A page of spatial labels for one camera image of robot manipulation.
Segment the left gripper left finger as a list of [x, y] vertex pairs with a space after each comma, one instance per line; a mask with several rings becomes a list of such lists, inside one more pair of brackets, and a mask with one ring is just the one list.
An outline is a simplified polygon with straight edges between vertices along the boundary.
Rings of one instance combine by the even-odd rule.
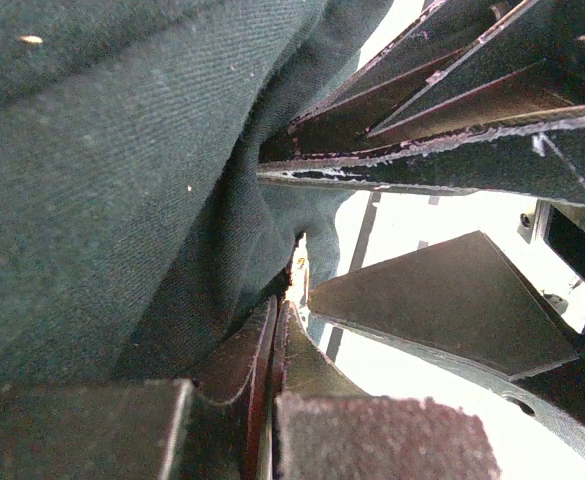
[[278, 299], [268, 298], [224, 341], [177, 395], [161, 479], [264, 479], [268, 476], [271, 361]]

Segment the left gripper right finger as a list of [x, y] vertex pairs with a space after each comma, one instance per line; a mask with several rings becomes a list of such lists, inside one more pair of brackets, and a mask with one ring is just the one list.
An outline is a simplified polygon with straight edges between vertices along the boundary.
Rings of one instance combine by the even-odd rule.
[[371, 396], [303, 329], [295, 304], [278, 316], [273, 374], [281, 479], [498, 479], [482, 421], [430, 397]]

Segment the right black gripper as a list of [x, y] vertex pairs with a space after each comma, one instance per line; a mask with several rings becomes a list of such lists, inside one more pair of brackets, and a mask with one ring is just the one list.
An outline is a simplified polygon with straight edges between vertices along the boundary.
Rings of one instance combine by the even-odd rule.
[[[257, 175], [558, 201], [537, 202], [533, 235], [585, 282], [585, 1], [430, 3], [265, 141]], [[484, 233], [323, 282], [309, 308], [513, 401], [585, 460], [585, 324]]]

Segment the black t-shirt garment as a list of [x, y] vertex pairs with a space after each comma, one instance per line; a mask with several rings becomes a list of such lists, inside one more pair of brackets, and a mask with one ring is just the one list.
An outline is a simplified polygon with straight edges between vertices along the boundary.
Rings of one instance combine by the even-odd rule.
[[183, 375], [339, 190], [266, 186], [261, 144], [357, 67], [387, 1], [0, 1], [0, 383]]

